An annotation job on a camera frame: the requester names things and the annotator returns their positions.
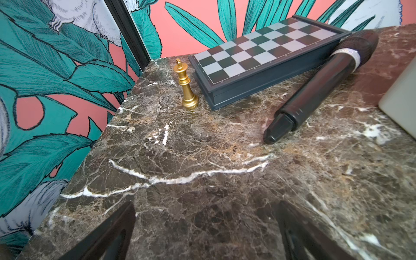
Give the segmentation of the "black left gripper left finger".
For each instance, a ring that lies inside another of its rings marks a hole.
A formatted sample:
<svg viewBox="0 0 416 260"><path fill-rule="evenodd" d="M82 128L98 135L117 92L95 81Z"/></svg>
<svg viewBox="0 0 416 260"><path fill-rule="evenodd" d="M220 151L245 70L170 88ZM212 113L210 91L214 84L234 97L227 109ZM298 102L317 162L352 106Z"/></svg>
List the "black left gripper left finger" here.
<svg viewBox="0 0 416 260"><path fill-rule="evenodd" d="M60 259L124 260L134 224L134 205L128 201Z"/></svg>

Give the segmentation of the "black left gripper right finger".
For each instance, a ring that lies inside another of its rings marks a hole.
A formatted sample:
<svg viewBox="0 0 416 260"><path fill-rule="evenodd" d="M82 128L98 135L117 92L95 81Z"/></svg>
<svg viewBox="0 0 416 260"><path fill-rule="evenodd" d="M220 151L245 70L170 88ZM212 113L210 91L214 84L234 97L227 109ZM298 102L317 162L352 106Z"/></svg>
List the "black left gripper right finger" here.
<svg viewBox="0 0 416 260"><path fill-rule="evenodd" d="M287 260L352 260L353 257L286 201L278 204L278 224Z"/></svg>

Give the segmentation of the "large bamboo lid tissue box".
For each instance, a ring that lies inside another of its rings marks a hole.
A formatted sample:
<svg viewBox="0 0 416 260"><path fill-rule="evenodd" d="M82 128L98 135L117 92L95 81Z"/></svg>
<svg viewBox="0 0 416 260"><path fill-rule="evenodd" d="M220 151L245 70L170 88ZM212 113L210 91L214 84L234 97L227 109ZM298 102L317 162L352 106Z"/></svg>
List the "large bamboo lid tissue box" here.
<svg viewBox="0 0 416 260"><path fill-rule="evenodd" d="M396 79L378 103L379 108L413 138L416 137L416 60Z"/></svg>

